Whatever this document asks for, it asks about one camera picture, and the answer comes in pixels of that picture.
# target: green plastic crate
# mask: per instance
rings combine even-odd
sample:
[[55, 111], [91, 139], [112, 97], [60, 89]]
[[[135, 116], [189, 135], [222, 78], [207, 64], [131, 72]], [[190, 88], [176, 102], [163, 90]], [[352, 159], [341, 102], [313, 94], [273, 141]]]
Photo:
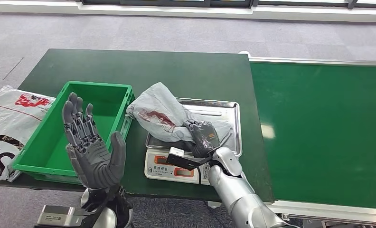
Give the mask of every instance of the green plastic crate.
[[62, 122], [62, 107], [71, 92], [83, 98], [83, 110], [94, 106], [97, 130], [110, 148], [110, 134], [121, 131], [124, 139], [132, 119], [125, 111], [135, 99], [130, 85], [69, 81], [62, 88], [50, 110], [16, 158], [13, 168], [37, 180], [80, 184], [65, 146], [68, 144]]

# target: gray robotic hand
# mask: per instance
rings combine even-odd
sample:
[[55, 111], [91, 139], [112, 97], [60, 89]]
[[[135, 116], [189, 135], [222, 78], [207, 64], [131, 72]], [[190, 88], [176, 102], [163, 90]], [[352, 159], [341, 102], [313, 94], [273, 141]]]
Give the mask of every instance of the gray robotic hand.
[[93, 105], [82, 110], [83, 99], [69, 95], [62, 109], [66, 152], [80, 182], [89, 189], [108, 188], [120, 183], [124, 174], [126, 144], [120, 132], [111, 135], [113, 152], [109, 153], [93, 118]]

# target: robotic thumb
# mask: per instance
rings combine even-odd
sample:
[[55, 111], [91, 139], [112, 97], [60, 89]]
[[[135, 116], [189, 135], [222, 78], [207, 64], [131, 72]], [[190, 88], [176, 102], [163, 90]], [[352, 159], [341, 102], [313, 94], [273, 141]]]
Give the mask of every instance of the robotic thumb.
[[110, 172], [119, 180], [124, 176], [125, 158], [126, 158], [126, 143], [122, 138], [120, 132], [111, 134], [111, 146], [113, 152], [108, 163]]

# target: digital scale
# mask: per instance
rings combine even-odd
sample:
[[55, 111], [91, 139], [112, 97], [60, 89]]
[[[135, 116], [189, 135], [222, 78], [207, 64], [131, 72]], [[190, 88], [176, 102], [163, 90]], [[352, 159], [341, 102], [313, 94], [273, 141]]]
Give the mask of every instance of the digital scale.
[[[242, 154], [240, 106], [236, 102], [210, 101], [198, 99], [177, 98], [189, 111], [195, 114], [206, 115], [210, 120], [228, 122], [232, 126], [230, 137], [224, 146], [230, 148], [236, 157]], [[185, 142], [163, 142], [148, 134], [146, 139], [145, 176], [150, 179], [177, 181], [199, 184], [198, 170], [186, 170], [166, 163], [171, 147], [185, 151], [185, 156], [193, 157]], [[210, 185], [208, 180], [210, 166], [208, 163], [199, 167], [201, 184]]]

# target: gray plastic bag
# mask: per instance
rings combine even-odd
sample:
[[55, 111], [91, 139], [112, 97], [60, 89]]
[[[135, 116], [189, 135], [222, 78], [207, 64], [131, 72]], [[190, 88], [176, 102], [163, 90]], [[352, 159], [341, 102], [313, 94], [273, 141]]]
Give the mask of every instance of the gray plastic bag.
[[153, 137], [165, 142], [193, 142], [191, 133], [183, 126], [187, 119], [211, 122], [221, 141], [232, 132], [232, 126], [228, 122], [211, 120], [190, 112], [161, 82], [145, 90], [128, 106], [126, 113], [135, 118]]

